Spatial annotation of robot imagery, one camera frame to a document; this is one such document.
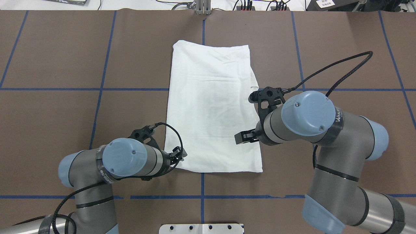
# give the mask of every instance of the white fabric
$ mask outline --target white fabric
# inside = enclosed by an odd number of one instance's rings
[[[259,121],[248,102],[258,90],[248,45],[209,47],[180,40],[173,45],[166,122],[188,153],[178,168],[193,172],[263,172],[260,145],[236,145],[234,135]],[[179,144],[167,129],[165,149]]]

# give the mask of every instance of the metal bracket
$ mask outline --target metal bracket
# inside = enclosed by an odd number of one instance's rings
[[[165,224],[159,234],[244,234],[243,224]]]
[[[195,0],[196,14],[197,15],[210,15],[211,14],[211,0]]]

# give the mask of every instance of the black band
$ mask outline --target black band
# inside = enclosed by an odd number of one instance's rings
[[[107,145],[102,145],[97,149],[97,153],[95,154],[95,162],[103,181],[105,181],[107,184],[112,184],[116,182],[116,179],[111,176],[110,172],[107,171],[103,164],[103,152],[106,146]]]
[[[363,192],[363,194],[364,194],[364,199],[365,199],[365,211],[364,211],[364,214],[363,214],[363,217],[360,219],[360,221],[358,221],[358,223],[356,223],[356,224],[354,224],[354,225],[351,225],[351,226],[353,226],[353,227],[356,227],[356,226],[358,226],[358,225],[360,225],[360,224],[362,224],[363,222],[364,222],[364,220],[367,218],[367,215],[368,215],[368,210],[370,209],[370,205],[369,205],[369,202],[368,202],[368,196],[367,196],[367,193],[365,192],[365,190],[364,189],[362,189],[362,188],[360,188],[360,187],[358,187],[359,189],[361,189],[361,191]]]
[[[336,176],[342,177],[344,179],[349,179],[349,180],[352,180],[352,181],[355,181],[355,182],[358,182],[358,180],[360,179],[358,177],[351,176],[351,175],[348,175],[348,174],[344,174],[342,172],[333,170],[333,169],[328,168],[328,167],[324,167],[324,166],[319,165],[319,164],[316,164],[316,168],[318,168],[319,170],[322,170],[324,172],[328,172],[328,173],[334,174]]]
[[[72,215],[73,213],[74,213],[74,212],[71,212],[71,213],[68,215],[68,218],[71,218],[71,215]],[[68,233],[69,233],[68,228],[69,228],[69,219],[67,219],[67,220],[65,221],[65,234],[68,234]]]
[[[390,201],[391,206],[393,207],[393,223],[391,224],[390,228],[381,233],[381,234],[399,234],[403,231],[404,225],[406,224],[404,222],[404,210],[401,206],[400,202],[389,195],[383,194],[387,197],[387,199]]]
[[[101,200],[98,200],[98,201],[95,201],[95,202],[88,202],[88,203],[79,204],[79,205],[77,204],[77,209],[99,205],[101,203],[108,202],[108,201],[111,201],[113,199],[114,199],[114,197],[111,196],[111,197],[107,197],[107,198],[104,198],[104,199],[101,199]]]
[[[319,145],[326,146],[333,143],[343,128],[344,114],[340,108],[336,107],[334,123],[325,133],[324,137],[319,141]]]
[[[52,219],[53,219],[53,215],[51,214],[45,216],[42,223],[40,224],[37,234],[49,234],[49,231],[51,229]]]

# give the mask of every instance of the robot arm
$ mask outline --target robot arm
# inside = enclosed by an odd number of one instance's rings
[[[235,138],[237,143],[260,140],[267,145],[303,139],[321,146],[303,218],[328,234],[342,233],[345,224],[372,233],[416,233],[416,206],[358,187],[364,161],[379,158],[387,148],[385,128],[343,112],[320,92],[303,92],[287,102],[284,92],[267,87],[253,93],[251,102],[269,101],[269,107],[259,106],[256,129]]]
[[[97,149],[83,150],[66,156],[59,164],[58,174],[63,185],[74,190],[77,211],[70,216],[76,223],[78,234],[118,234],[116,211],[111,184],[125,178],[150,180],[172,170],[187,155],[181,147],[167,153],[159,148],[152,134],[164,123],[134,130],[129,138],[118,138]],[[50,232],[52,217],[32,221],[0,230],[1,234],[37,234]],[[57,218],[60,233],[73,233],[73,226]]]

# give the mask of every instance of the brown table surface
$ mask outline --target brown table surface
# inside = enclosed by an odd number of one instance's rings
[[[415,38],[414,13],[2,10],[0,228],[53,213],[71,192],[57,176],[64,156],[166,120],[178,40],[249,45],[260,87],[292,87],[329,63],[374,51],[331,99],[389,132],[387,151],[366,162],[359,185],[416,204]],[[360,60],[323,72],[299,91],[326,91]],[[164,129],[155,138],[163,147]],[[313,174],[311,144],[261,151],[263,173],[176,169],[150,182],[116,183],[120,233],[201,222],[243,223],[249,234],[320,233],[301,216]],[[74,209],[71,199],[62,213]]]

